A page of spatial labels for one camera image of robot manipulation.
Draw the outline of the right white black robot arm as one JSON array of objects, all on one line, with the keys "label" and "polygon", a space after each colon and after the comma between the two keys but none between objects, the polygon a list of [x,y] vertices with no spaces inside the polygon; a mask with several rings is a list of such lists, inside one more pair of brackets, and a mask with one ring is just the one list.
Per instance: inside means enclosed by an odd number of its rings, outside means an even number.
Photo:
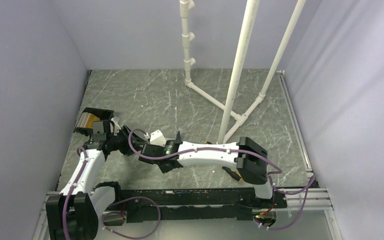
[{"label": "right white black robot arm", "polygon": [[249,137],[231,143],[200,144],[180,136],[163,141],[162,133],[155,131],[138,155],[140,161],[158,165],[164,174],[188,166],[227,168],[253,187],[260,207],[267,208],[275,201],[268,180],[268,152]]}]

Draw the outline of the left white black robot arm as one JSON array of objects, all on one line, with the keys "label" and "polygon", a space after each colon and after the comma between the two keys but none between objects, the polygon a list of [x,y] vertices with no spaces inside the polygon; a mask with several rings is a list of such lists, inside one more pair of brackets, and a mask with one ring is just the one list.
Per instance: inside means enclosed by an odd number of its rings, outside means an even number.
[{"label": "left white black robot arm", "polygon": [[93,240],[106,208],[117,210],[124,203],[119,183],[94,185],[100,169],[112,152],[131,156],[134,152],[130,145],[141,150],[147,142],[113,120],[93,122],[89,140],[76,150],[79,162],[70,180],[45,203],[50,239]]}]

